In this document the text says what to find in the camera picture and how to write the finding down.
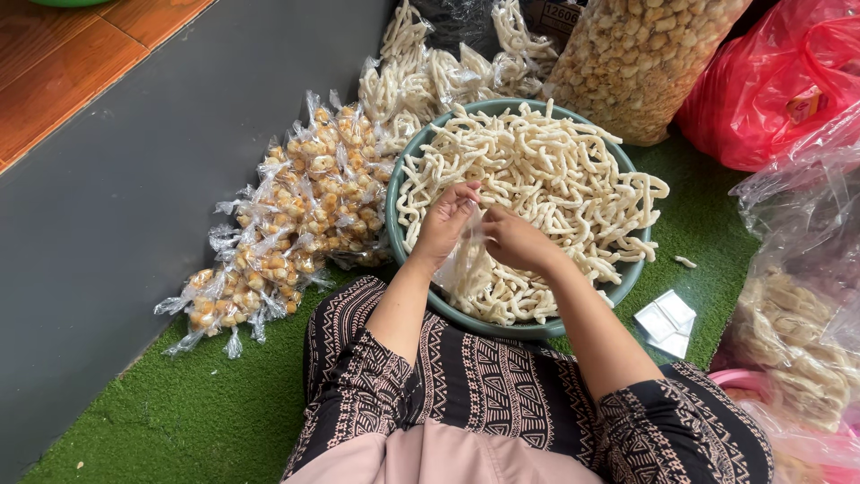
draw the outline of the label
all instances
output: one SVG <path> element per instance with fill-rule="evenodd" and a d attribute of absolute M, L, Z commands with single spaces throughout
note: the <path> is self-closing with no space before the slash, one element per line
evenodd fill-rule
<path fill-rule="evenodd" d="M 798 124 L 826 108 L 829 101 L 830 98 L 827 97 L 827 94 L 821 92 L 818 86 L 813 84 L 811 88 L 804 90 L 789 101 L 785 108 L 789 111 L 791 122 Z"/>
<path fill-rule="evenodd" d="M 531 0 L 523 2 L 523 16 L 529 32 L 552 37 L 560 52 L 582 16 L 587 0 Z"/>

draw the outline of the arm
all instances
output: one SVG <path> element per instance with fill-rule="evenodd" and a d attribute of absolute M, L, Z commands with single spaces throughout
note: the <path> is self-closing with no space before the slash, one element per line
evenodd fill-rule
<path fill-rule="evenodd" d="M 600 299 L 567 254 L 518 215 L 500 207 L 484 214 L 499 262 L 540 274 L 556 298 L 570 347 L 595 400 L 634 383 L 663 378 L 648 354 Z"/>
<path fill-rule="evenodd" d="M 365 327 L 383 346 L 415 364 L 430 278 L 441 267 L 469 219 L 479 182 L 449 187 L 427 211 L 421 234 L 406 263 L 394 276 Z"/>

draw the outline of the red plastic bag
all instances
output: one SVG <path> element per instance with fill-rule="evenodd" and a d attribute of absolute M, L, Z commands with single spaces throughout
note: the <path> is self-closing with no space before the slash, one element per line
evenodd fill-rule
<path fill-rule="evenodd" d="M 699 151 L 758 171 L 820 144 L 820 130 L 853 118 L 858 102 L 860 0 L 782 0 L 717 51 L 675 121 Z M 855 124 L 845 139 L 823 140 L 853 144 Z"/>

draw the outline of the hand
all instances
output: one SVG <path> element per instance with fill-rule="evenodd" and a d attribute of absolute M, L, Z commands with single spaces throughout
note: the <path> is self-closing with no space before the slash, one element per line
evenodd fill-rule
<path fill-rule="evenodd" d="M 495 205 L 483 216 L 485 244 L 489 255 L 514 269 L 543 275 L 556 261 L 570 258 L 544 233 L 511 210 Z"/>
<path fill-rule="evenodd" d="M 481 199 L 475 190 L 480 186 L 481 182 L 462 182 L 442 193 L 427 210 L 409 260 L 425 265 L 430 274 L 442 267 L 448 254 L 454 250 L 460 230 L 472 215 L 472 210 L 477 210 Z"/>

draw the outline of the green artificial turf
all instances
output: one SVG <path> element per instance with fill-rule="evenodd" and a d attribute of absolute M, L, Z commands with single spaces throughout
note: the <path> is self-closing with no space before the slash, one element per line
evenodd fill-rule
<path fill-rule="evenodd" d="M 660 243 L 657 261 L 646 264 L 616 314 L 632 327 L 635 311 L 675 289 L 698 314 L 687 359 L 706 368 L 758 246 L 726 195 L 746 174 L 722 168 L 677 132 L 657 146 L 624 150 L 638 170 L 662 178 L 672 191 L 656 203 L 662 212 L 652 231 Z M 686 269 L 675 255 L 698 268 Z M 372 273 L 389 280 L 392 271 Z M 340 285 L 361 272 L 333 273 Z M 311 288 L 291 320 L 266 326 L 265 344 L 251 340 L 243 325 L 242 357 L 232 361 L 221 352 L 227 334 L 201 341 L 174 361 L 163 357 L 161 351 L 186 333 L 185 319 L 178 318 L 22 482 L 276 482 L 302 424 L 305 325 L 324 296 Z M 564 338 L 552 344 L 569 351 Z M 646 350 L 658 363 L 671 361 Z"/>

